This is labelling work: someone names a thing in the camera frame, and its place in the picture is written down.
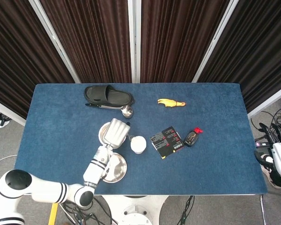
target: table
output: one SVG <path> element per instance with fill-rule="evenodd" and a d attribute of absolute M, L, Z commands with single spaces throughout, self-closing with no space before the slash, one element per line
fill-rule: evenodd
<path fill-rule="evenodd" d="M 131 135 L 147 140 L 140 155 L 126 140 L 115 152 L 127 161 L 118 183 L 101 182 L 97 195 L 245 195 L 267 192 L 247 112 L 236 83 L 112 83 L 130 92 L 134 116 L 120 110 L 85 106 L 83 91 L 98 84 L 39 84 L 26 120 L 16 169 L 68 184 L 82 175 L 100 142 L 98 131 L 112 118 L 131 123 Z M 185 101 L 184 107 L 158 105 L 159 98 Z M 154 134 L 173 126 L 184 138 L 200 127 L 191 148 L 164 160 L 150 143 Z"/>

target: dark curtain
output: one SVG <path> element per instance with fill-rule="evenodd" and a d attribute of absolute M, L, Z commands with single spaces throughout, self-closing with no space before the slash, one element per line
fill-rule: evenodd
<path fill-rule="evenodd" d="M 240 1 L 199 82 L 240 83 L 247 111 L 281 89 L 281 0 Z"/>
<path fill-rule="evenodd" d="M 142 0 L 140 81 L 191 82 L 228 0 Z"/>
<path fill-rule="evenodd" d="M 27 0 L 0 0 L 0 103 L 26 118 L 38 83 L 73 79 Z"/>
<path fill-rule="evenodd" d="M 41 3 L 81 82 L 131 82 L 127 0 Z"/>

